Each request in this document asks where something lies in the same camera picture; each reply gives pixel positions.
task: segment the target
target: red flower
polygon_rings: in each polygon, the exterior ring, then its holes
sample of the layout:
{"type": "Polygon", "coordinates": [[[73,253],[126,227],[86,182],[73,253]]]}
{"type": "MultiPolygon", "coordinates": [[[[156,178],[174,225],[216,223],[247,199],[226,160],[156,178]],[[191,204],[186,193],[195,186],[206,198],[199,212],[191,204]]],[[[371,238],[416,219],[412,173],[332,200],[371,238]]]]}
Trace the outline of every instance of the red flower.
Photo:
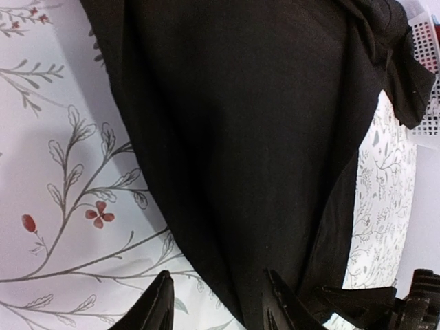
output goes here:
{"type": "Polygon", "coordinates": [[[28,232],[35,232],[36,230],[36,224],[34,219],[28,215],[25,214],[21,217],[21,222],[23,223],[23,227],[28,231],[28,232]]]}
{"type": "Polygon", "coordinates": [[[49,21],[49,17],[47,17],[46,14],[41,15],[38,19],[39,19],[39,20],[41,21],[41,23],[43,23],[43,24],[49,21]]]}
{"type": "Polygon", "coordinates": [[[97,212],[94,210],[87,210],[85,211],[85,217],[86,219],[95,219],[93,225],[101,229],[104,227],[102,220],[112,222],[115,219],[115,215],[113,213],[104,213],[105,208],[107,207],[107,204],[104,201],[97,201],[95,205],[97,212]]]}

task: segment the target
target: wall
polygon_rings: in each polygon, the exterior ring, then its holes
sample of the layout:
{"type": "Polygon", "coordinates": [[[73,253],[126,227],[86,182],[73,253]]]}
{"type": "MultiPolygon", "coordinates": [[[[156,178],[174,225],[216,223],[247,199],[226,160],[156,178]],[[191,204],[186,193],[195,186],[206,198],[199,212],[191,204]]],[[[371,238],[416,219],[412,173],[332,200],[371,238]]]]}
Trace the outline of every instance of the wall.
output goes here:
{"type": "MultiPolygon", "coordinates": [[[[440,19],[440,0],[422,0],[440,19]]],[[[415,199],[397,275],[398,296],[408,293],[413,272],[429,268],[440,274],[440,152],[419,147],[415,199]]]]}

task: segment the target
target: black object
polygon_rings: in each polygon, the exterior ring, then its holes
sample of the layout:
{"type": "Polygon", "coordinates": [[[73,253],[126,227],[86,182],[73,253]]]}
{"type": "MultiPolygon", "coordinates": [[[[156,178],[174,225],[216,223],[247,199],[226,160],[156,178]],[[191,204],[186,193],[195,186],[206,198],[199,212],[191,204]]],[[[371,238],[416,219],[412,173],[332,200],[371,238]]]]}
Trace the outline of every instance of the black object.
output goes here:
{"type": "Polygon", "coordinates": [[[314,318],[328,317],[313,290],[342,286],[358,149],[377,98],[386,89],[413,127],[433,83],[411,60],[403,8],[81,3],[151,194],[198,274],[249,330],[263,328],[265,268],[314,318]]]}
{"type": "MultiPolygon", "coordinates": [[[[265,271],[264,330],[325,330],[274,270],[265,271]]],[[[318,287],[315,294],[333,312],[366,330],[435,330],[440,321],[440,276],[414,272],[409,295],[393,287],[343,290],[318,287]]],[[[111,330],[173,330],[173,280],[163,271],[111,330]]]]}
{"type": "Polygon", "coordinates": [[[110,330],[173,330],[173,319],[173,280],[168,271],[163,271],[110,330]]]}
{"type": "MultiPolygon", "coordinates": [[[[324,330],[275,271],[266,272],[263,290],[265,330],[324,330]]],[[[393,287],[343,290],[318,287],[316,295],[330,310],[358,329],[435,330],[440,321],[440,276],[414,272],[409,295],[395,297],[393,287]]]]}

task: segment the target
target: gray leaf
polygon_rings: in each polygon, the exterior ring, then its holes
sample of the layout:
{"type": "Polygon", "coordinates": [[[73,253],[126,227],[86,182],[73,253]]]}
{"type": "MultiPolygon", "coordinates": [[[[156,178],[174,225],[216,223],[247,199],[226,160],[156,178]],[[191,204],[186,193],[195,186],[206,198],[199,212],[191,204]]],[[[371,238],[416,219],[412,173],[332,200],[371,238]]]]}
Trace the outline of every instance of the gray leaf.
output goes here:
{"type": "Polygon", "coordinates": [[[34,69],[32,69],[32,72],[34,72],[35,70],[37,70],[40,67],[41,63],[37,62],[34,66],[34,69]]]}
{"type": "Polygon", "coordinates": [[[104,58],[102,57],[102,54],[96,55],[95,58],[94,58],[95,62],[102,61],[103,59],[104,58]]]}
{"type": "Polygon", "coordinates": [[[85,302],[81,303],[77,308],[75,308],[72,313],[78,313],[79,311],[86,311],[88,309],[91,309],[93,306],[95,306],[95,302],[96,296],[92,294],[85,300],[85,302]]]}
{"type": "Polygon", "coordinates": [[[174,298],[174,308],[178,311],[182,311],[189,315],[188,309],[186,308],[184,302],[178,299],[177,297],[174,298]]]}
{"type": "Polygon", "coordinates": [[[116,195],[113,194],[111,190],[108,189],[94,190],[91,193],[97,196],[97,198],[103,201],[109,201],[110,203],[115,203],[117,199],[116,195]]]}
{"type": "Polygon", "coordinates": [[[18,65],[17,65],[16,67],[14,67],[12,70],[17,70],[17,69],[19,69],[19,68],[25,66],[26,63],[28,63],[28,60],[22,60],[22,61],[20,62],[20,64],[18,64],[18,65]]]}
{"type": "Polygon", "coordinates": [[[133,192],[133,196],[135,197],[135,202],[136,204],[142,209],[142,210],[146,210],[146,208],[148,208],[149,206],[149,201],[146,198],[146,196],[140,192],[133,192]]]}
{"type": "Polygon", "coordinates": [[[40,297],[30,303],[28,303],[25,308],[28,309],[38,309],[38,308],[43,308],[48,306],[52,300],[54,299],[54,295],[53,294],[49,294],[47,296],[44,297],[40,297]]]}
{"type": "Polygon", "coordinates": [[[57,78],[63,78],[63,76],[61,76],[60,74],[58,74],[57,72],[61,71],[61,68],[58,69],[58,71],[52,72],[51,75],[57,77],[57,78]]]}
{"type": "Polygon", "coordinates": [[[96,132],[96,125],[90,124],[82,127],[76,136],[76,141],[84,141],[90,138],[96,132]]]}
{"type": "Polygon", "coordinates": [[[25,96],[23,96],[23,108],[27,109],[27,107],[28,107],[28,99],[25,96]]]}
{"type": "Polygon", "coordinates": [[[112,187],[114,188],[124,188],[130,186],[134,181],[138,179],[140,176],[140,169],[135,168],[131,172],[128,172],[126,175],[119,178],[117,182],[115,182],[112,187]]]}
{"type": "Polygon", "coordinates": [[[205,289],[204,283],[201,280],[197,279],[197,291],[202,293],[204,289],[205,289]]]}
{"type": "Polygon", "coordinates": [[[43,78],[44,80],[46,80],[48,83],[52,83],[52,82],[53,82],[53,80],[52,80],[51,78],[49,78],[49,77],[41,76],[41,78],[43,78]]]}
{"type": "Polygon", "coordinates": [[[224,330],[224,329],[226,329],[228,327],[228,325],[231,324],[231,322],[232,322],[232,320],[229,321],[228,323],[225,323],[223,325],[219,325],[218,327],[212,327],[212,328],[209,328],[207,330],[224,330]]]}
{"type": "Polygon", "coordinates": [[[32,103],[30,101],[28,101],[32,110],[37,111],[37,112],[41,112],[41,107],[39,105],[36,105],[35,103],[32,103]]]}
{"type": "Polygon", "coordinates": [[[53,184],[48,184],[47,191],[49,191],[54,202],[57,203],[59,206],[61,206],[61,201],[63,200],[63,198],[61,197],[61,193],[57,189],[57,187],[55,187],[55,185],[53,185],[53,184]]]}
{"type": "Polygon", "coordinates": [[[61,145],[55,141],[49,141],[49,152],[52,155],[52,159],[60,164],[61,166],[64,164],[64,151],[61,148],[61,145]]]}
{"type": "Polygon", "coordinates": [[[73,186],[78,180],[80,179],[81,175],[83,174],[84,166],[82,164],[78,164],[74,167],[73,170],[71,170],[69,176],[67,177],[67,185],[73,186]]]}
{"type": "Polygon", "coordinates": [[[37,246],[37,247],[34,247],[32,250],[29,250],[29,252],[32,253],[35,256],[38,256],[39,253],[41,251],[43,251],[43,248],[44,248],[43,246],[37,246]]]}
{"type": "Polygon", "coordinates": [[[108,122],[102,124],[101,137],[102,137],[102,145],[101,145],[102,153],[104,153],[105,156],[113,151],[116,143],[115,132],[110,127],[108,122]]]}
{"type": "Polygon", "coordinates": [[[77,108],[75,108],[73,105],[69,106],[68,110],[67,110],[68,114],[69,114],[69,122],[71,124],[72,127],[77,127],[78,124],[80,123],[80,114],[77,110],[77,108]]]}
{"type": "Polygon", "coordinates": [[[223,303],[220,299],[217,300],[217,304],[215,304],[215,309],[220,309],[220,307],[223,306],[223,303]]]}
{"type": "Polygon", "coordinates": [[[36,82],[34,82],[34,81],[32,81],[32,80],[30,80],[28,78],[24,78],[24,80],[26,80],[33,88],[35,88],[35,89],[39,89],[40,88],[40,85],[37,84],[36,82]]]}
{"type": "Polygon", "coordinates": [[[121,153],[134,153],[133,146],[129,144],[125,148],[122,148],[121,153]]]}
{"type": "Polygon", "coordinates": [[[377,146],[377,144],[379,143],[379,132],[376,131],[375,135],[374,135],[374,141],[373,141],[373,146],[377,146]]]}
{"type": "Polygon", "coordinates": [[[109,325],[114,325],[115,324],[115,320],[113,318],[110,318],[108,316],[102,315],[99,317],[99,319],[109,325]]]}
{"type": "Polygon", "coordinates": [[[72,327],[72,328],[76,328],[76,322],[74,320],[72,320],[71,318],[68,318],[67,316],[64,315],[57,315],[56,316],[58,318],[58,320],[61,323],[64,323],[65,325],[72,327]]]}
{"type": "Polygon", "coordinates": [[[169,256],[170,253],[173,251],[173,248],[174,248],[174,237],[169,232],[168,235],[166,236],[164,244],[162,246],[162,256],[160,258],[164,259],[167,256],[169,256]]]}

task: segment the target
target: floral wallpaper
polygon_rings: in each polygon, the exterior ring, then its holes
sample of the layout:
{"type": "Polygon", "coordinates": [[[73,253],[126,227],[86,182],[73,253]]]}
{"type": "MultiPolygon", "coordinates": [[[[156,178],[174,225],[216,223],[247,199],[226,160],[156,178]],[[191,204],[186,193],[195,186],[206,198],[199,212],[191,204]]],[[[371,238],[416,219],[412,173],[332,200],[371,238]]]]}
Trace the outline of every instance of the floral wallpaper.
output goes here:
{"type": "MultiPolygon", "coordinates": [[[[360,147],[353,239],[345,289],[393,285],[404,249],[413,204],[416,146],[394,117],[384,92],[360,147]]],[[[332,330],[354,326],[334,316],[332,330]]]]}
{"type": "MultiPolygon", "coordinates": [[[[0,0],[0,329],[106,330],[168,269],[176,330],[243,330],[176,246],[104,66],[79,0],[0,0]]],[[[415,148],[380,104],[346,287],[393,281],[410,213],[415,148]]]]}

